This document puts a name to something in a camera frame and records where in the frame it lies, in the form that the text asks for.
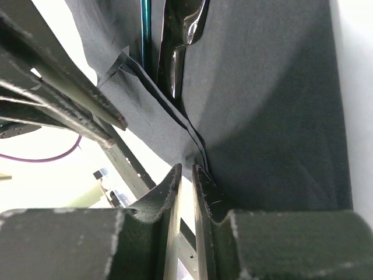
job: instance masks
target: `gray fabric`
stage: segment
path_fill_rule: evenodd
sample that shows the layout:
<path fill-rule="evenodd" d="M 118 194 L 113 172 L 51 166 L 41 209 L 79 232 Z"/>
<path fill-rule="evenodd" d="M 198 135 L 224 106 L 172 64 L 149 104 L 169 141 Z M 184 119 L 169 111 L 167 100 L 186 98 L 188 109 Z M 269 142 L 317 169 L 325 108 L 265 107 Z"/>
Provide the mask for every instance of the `gray fabric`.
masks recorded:
<path fill-rule="evenodd" d="M 77 0 L 66 2 L 87 60 L 102 77 L 118 50 L 131 45 L 115 41 L 109 48 L 104 38 L 117 34 L 103 26 L 109 28 L 119 14 L 112 9 L 109 16 L 97 17 L 97 7 L 86 11 L 76 9 Z M 121 18 L 123 24 L 129 20 Z M 152 20 L 153 28 L 161 26 Z M 121 36 L 138 37 L 129 30 L 121 30 Z M 169 164 L 182 163 L 191 178 L 197 146 L 171 117 L 169 104 L 148 92 L 149 78 L 134 73 L 140 79 L 117 72 L 101 91 L 130 130 Z M 212 177 L 242 205 L 351 208 L 328 1 L 210 1 L 203 36 L 186 52 L 182 101 L 205 145 Z"/>
<path fill-rule="evenodd" d="M 164 111 L 169 114 L 173 120 L 183 129 L 185 129 L 189 136 L 192 138 L 193 142 L 195 143 L 197 150 L 195 160 L 199 160 L 199 164 L 203 166 L 203 168 L 208 172 L 207 166 L 207 157 L 205 152 L 204 144 L 200 140 L 199 134 L 195 131 L 191 122 L 184 117 L 184 115 L 177 109 L 175 106 L 162 94 L 160 89 L 155 85 L 155 83 L 149 78 L 147 73 L 144 69 L 131 57 L 127 54 L 124 54 L 125 57 L 125 64 L 128 68 L 136 73 L 136 76 L 139 78 L 138 85 L 138 92 L 145 92 L 150 93 L 162 106 Z"/>
<path fill-rule="evenodd" d="M 99 80 L 126 46 L 130 46 L 132 58 L 142 61 L 140 0 L 65 2 L 82 38 L 88 64 L 97 72 Z M 151 1 L 153 76 L 158 68 L 163 9 L 164 0 Z"/>

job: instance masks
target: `black metal frame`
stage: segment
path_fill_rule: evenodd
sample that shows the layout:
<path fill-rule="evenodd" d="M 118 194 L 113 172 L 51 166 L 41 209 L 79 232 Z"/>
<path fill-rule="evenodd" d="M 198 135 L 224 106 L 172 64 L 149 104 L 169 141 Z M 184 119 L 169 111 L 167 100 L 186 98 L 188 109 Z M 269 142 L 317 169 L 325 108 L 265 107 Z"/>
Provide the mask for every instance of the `black metal frame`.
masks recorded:
<path fill-rule="evenodd" d="M 27 10 L 22 18 L 12 2 L 0 7 L 0 120 L 69 129 L 98 142 L 135 197 L 142 198 L 156 185 L 112 127 L 124 130 L 124 117 L 71 62 L 31 1 L 18 3 Z M 183 220 L 181 229 L 180 260 L 197 279 L 195 236 Z"/>

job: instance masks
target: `purple cable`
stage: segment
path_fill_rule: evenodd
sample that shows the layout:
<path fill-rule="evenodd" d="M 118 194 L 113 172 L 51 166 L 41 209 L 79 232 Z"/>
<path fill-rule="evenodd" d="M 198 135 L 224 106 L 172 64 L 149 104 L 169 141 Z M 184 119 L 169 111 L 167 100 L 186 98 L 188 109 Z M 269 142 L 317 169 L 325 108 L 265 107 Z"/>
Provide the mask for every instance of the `purple cable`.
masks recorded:
<path fill-rule="evenodd" d="M 80 135 L 78 137 L 78 139 L 76 140 L 75 144 L 73 147 L 70 148 L 70 150 L 68 150 L 67 152 L 64 152 L 63 154 L 59 155 L 59 156 L 54 156 L 54 157 L 50 157 L 48 159 L 20 159 L 20 158 L 16 158 L 14 156 L 7 156 L 7 155 L 3 155 L 2 153 L 0 153 L 0 158 L 4 158 L 4 159 L 10 159 L 10 160 L 15 160 L 17 162 L 28 162 L 28 163 L 44 163 L 44 162 L 53 162 L 55 160 L 58 160 L 58 159 L 62 159 L 64 158 L 65 156 L 68 156 L 70 155 L 78 146 L 79 146 L 79 143 L 80 143 L 80 140 L 82 140 L 82 136 Z"/>

